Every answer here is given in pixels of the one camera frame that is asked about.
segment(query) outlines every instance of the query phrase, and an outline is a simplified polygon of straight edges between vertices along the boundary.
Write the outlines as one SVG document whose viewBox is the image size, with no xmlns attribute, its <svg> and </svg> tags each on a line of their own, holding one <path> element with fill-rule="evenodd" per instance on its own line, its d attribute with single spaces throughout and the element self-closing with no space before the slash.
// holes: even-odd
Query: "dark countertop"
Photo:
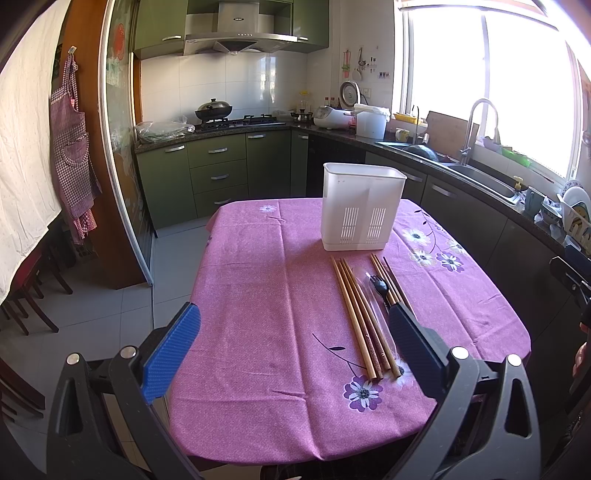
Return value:
<svg viewBox="0 0 591 480">
<path fill-rule="evenodd" d="M 135 144 L 135 152 L 139 154 L 150 150 L 155 150 L 157 148 L 178 145 L 194 140 L 202 140 L 204 138 L 222 137 L 224 135 L 243 134 L 257 131 L 285 129 L 295 129 L 302 132 L 308 132 L 311 134 L 313 133 L 314 135 L 329 138 L 331 140 L 344 142 L 354 147 L 362 148 L 363 150 L 374 153 L 376 155 L 380 155 L 381 157 L 389 158 L 390 160 L 396 161 L 406 167 L 413 168 L 422 173 L 431 175 L 434 178 L 437 178 L 441 181 L 445 181 L 449 185 L 466 192 L 468 195 L 477 198 L 481 202 L 484 202 L 488 206 L 497 210 L 499 213 L 505 215 L 512 222 L 516 223 L 517 225 L 525 229 L 527 232 L 529 232 L 531 235 L 536 237 L 540 242 L 542 242 L 546 247 L 552 250 L 556 255 L 562 256 L 564 254 L 564 247 L 562 246 L 562 244 L 554 240 L 554 238 L 550 236 L 550 233 L 547 229 L 544 229 L 536 225 L 532 219 L 518 212 L 515 206 L 503 202 L 498 197 L 494 196 L 492 193 L 489 193 L 489 191 L 484 189 L 483 187 L 480 187 L 477 184 L 472 183 L 467 178 L 458 175 L 454 171 L 451 171 L 448 168 L 445 168 L 434 162 L 425 160 L 417 155 L 402 150 L 392 150 L 390 148 L 383 147 L 381 145 L 376 144 L 377 140 L 373 138 L 359 137 L 355 135 L 355 133 L 352 131 L 327 130 L 325 128 L 317 127 L 316 125 L 297 125 L 292 122 L 287 122 L 285 125 L 250 125 L 248 127 L 237 127 L 232 129 L 222 129 L 206 132 L 196 131 L 195 133 L 188 134 L 182 139 L 177 138 L 174 140 L 152 144 L 141 144 L 137 142 Z M 393 138 L 391 138 L 391 136 L 392 134 L 386 132 L 384 141 L 395 141 Z"/>
</svg>

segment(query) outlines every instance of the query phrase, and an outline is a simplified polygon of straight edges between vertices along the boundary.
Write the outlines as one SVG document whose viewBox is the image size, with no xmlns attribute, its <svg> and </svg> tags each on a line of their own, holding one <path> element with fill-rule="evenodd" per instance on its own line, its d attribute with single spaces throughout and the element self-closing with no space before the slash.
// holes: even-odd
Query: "window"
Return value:
<svg viewBox="0 0 591 480">
<path fill-rule="evenodd" d="M 557 30 L 482 7 L 410 8 L 405 15 L 407 112 L 417 105 L 423 117 L 436 111 L 468 120 L 474 101 L 487 97 L 499 112 L 503 145 L 570 177 L 581 92 L 576 61 Z M 479 135 L 493 138 L 492 108 L 479 106 L 474 121 Z"/>
</svg>

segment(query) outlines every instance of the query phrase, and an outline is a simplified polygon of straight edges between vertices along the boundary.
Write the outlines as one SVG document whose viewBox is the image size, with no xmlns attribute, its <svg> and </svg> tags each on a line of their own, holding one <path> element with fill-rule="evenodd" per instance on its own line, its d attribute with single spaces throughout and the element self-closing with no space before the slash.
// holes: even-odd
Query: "apron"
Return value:
<svg viewBox="0 0 591 480">
<path fill-rule="evenodd" d="M 101 193 L 89 158 L 89 138 L 83 112 L 78 111 L 78 65 L 69 54 L 64 65 L 61 86 L 51 94 L 51 169 L 75 244 L 82 244 L 88 232 L 96 228 L 90 208 Z"/>
</svg>

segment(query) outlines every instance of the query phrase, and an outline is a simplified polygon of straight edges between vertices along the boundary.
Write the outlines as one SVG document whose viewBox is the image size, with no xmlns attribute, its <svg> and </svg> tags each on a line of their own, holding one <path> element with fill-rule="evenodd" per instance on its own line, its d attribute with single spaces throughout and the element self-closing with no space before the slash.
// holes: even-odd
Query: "mug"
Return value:
<svg viewBox="0 0 591 480">
<path fill-rule="evenodd" d="M 534 217 L 542 208 L 544 202 L 544 195 L 532 187 L 525 191 L 525 213 Z"/>
<path fill-rule="evenodd" d="M 394 137 L 401 143 L 408 143 L 408 136 L 410 132 L 404 128 L 397 128 Z"/>
</svg>

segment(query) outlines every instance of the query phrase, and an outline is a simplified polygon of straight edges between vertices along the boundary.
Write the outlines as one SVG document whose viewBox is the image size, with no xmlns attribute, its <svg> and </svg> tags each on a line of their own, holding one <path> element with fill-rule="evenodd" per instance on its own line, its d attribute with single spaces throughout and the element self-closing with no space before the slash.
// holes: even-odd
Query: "table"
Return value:
<svg viewBox="0 0 591 480">
<path fill-rule="evenodd" d="M 208 227 L 191 301 L 201 331 L 174 378 L 171 434 L 192 456 L 267 465 L 331 460 L 419 431 L 434 401 L 403 361 L 367 382 L 320 239 L 321 199 L 235 202 Z M 370 251 L 337 252 L 374 272 Z M 499 290 L 427 212 L 402 200 L 386 248 L 425 327 L 450 346 L 501 361 L 530 352 Z M 363 388 L 370 393 L 363 398 Z"/>
</svg>

